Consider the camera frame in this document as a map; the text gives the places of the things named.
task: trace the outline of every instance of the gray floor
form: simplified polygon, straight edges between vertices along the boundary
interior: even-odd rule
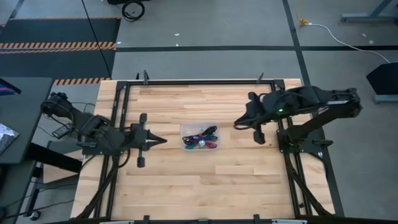
[[[16,0],[0,2],[0,23],[11,14]],[[106,1],[85,0],[91,17],[120,16],[120,9]],[[295,13],[299,0],[289,0]],[[398,26],[392,23],[340,22],[340,14],[371,11],[380,0],[306,0],[300,17],[328,26],[334,35],[352,45],[398,45]],[[280,0],[152,0],[144,2],[146,14],[134,23],[122,21],[118,47],[175,47],[214,45],[292,45],[284,7]],[[397,1],[386,11],[397,12]],[[25,1],[17,17],[84,17],[80,0]],[[301,27],[295,19],[300,45],[334,46],[338,43],[320,27]],[[398,52],[382,51],[390,61]],[[362,113],[325,126],[335,143],[330,154],[343,208],[347,217],[398,220],[398,105],[373,104],[373,90],[366,75],[384,61],[363,52],[304,52],[310,81],[324,89],[355,87]],[[146,69],[151,78],[301,78],[295,52],[203,51],[117,53],[114,79],[132,79]],[[98,85],[58,86],[71,101],[95,102]],[[43,119],[40,126],[52,131],[59,124]],[[37,130],[34,141],[49,137]],[[37,206],[69,200],[73,191],[43,192]],[[44,210],[36,223],[66,220],[72,205]],[[19,223],[30,223],[20,218]]]

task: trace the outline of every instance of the clear plastic container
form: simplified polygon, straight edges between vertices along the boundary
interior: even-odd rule
[[[203,147],[200,147],[199,144],[195,144],[195,147],[192,149],[187,149],[187,145],[184,143],[182,140],[183,137],[185,136],[195,136],[198,135],[199,133],[204,132],[207,128],[211,126],[216,126],[217,130],[213,133],[214,136],[217,137],[216,141],[205,141],[209,142],[212,144],[216,144],[217,146],[213,149],[210,149],[206,145]],[[181,148],[189,151],[189,152],[206,152],[206,151],[214,151],[217,150],[220,147],[220,124],[215,123],[215,122],[197,122],[197,123],[183,123],[181,124],[180,128],[180,133],[181,133]]]

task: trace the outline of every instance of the black table leg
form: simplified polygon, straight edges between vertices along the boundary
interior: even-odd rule
[[[64,170],[79,173],[81,168],[81,161],[65,156],[61,153],[57,153],[31,143],[27,151],[26,157],[34,161],[42,162],[51,166],[59,167]]]

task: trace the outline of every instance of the yellow and black hazard tape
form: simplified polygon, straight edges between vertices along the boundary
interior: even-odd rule
[[[87,19],[87,17],[42,17],[42,18],[13,18],[10,20],[72,20],[72,19]],[[90,17],[90,19],[121,19],[120,17]]]
[[[0,49],[68,49],[100,46],[115,47],[114,42],[46,42],[46,43],[0,43]]]
[[[50,52],[76,52],[99,50],[99,47],[79,48],[79,49],[48,49],[48,50],[15,50],[15,51],[0,51],[0,54],[29,54],[29,53],[50,53]],[[102,47],[101,50],[116,50],[115,47]]]
[[[79,84],[98,84],[102,80],[110,80],[110,78],[68,78],[55,80],[53,85],[79,85]]]

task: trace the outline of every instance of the monitor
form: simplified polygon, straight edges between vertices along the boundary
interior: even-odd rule
[[[0,78],[0,96],[20,94],[21,90]]]

